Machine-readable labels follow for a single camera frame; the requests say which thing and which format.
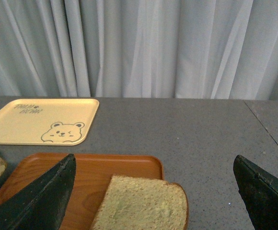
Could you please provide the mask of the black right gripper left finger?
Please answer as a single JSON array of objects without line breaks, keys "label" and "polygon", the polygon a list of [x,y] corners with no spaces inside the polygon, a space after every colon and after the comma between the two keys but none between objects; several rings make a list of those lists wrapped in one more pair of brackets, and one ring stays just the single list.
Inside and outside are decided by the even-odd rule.
[{"label": "black right gripper left finger", "polygon": [[75,156],[69,154],[0,205],[0,230],[58,230],[75,174]]}]

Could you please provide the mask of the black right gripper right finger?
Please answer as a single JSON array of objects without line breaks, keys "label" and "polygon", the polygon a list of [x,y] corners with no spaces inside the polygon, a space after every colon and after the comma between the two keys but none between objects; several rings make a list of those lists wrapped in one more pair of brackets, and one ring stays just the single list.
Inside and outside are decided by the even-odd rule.
[{"label": "black right gripper right finger", "polygon": [[256,230],[278,230],[278,178],[242,155],[233,172],[239,194]]}]

